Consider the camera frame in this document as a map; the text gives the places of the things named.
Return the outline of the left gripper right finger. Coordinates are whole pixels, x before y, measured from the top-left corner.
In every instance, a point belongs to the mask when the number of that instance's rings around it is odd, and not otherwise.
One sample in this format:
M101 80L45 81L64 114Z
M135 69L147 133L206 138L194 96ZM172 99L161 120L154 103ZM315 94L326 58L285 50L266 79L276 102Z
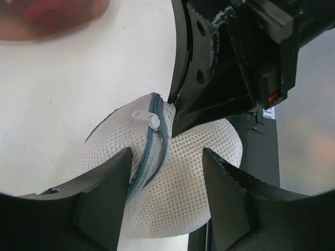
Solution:
M334 191L315 196L270 185L203 149L217 250L334 250Z

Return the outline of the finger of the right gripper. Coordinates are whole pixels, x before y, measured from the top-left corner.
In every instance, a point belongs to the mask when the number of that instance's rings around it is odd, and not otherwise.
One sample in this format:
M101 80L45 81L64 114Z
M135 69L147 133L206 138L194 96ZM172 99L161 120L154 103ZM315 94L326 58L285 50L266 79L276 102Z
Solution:
M187 1L192 55L172 135L255 107L250 56L230 1Z
M192 24L187 10L187 1L172 2L176 30L176 54L168 103L175 103L185 81L192 55Z

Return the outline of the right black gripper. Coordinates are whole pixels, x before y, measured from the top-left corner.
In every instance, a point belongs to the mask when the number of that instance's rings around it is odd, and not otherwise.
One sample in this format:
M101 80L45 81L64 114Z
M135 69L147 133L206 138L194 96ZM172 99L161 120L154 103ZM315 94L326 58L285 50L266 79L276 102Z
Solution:
M250 56L257 102L272 108L296 83L300 48L334 28L334 1L230 1Z

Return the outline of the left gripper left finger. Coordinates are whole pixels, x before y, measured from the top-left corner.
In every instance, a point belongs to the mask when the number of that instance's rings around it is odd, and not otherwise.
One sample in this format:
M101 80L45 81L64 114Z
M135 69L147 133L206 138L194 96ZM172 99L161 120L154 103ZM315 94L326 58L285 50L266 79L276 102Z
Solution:
M116 250L131 164L127 147L39 195L1 194L1 250Z

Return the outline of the white mesh laundry bag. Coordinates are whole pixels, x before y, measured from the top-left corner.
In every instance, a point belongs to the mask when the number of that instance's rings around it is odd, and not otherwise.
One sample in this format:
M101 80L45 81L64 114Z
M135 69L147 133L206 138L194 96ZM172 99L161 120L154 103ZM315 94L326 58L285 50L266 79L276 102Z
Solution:
M122 237L166 238L188 234L210 219L202 167L203 148L239 167L242 143L226 119L172 137L175 107L157 93L117 109L88 136L69 175L102 164L123 148L132 168L121 225Z

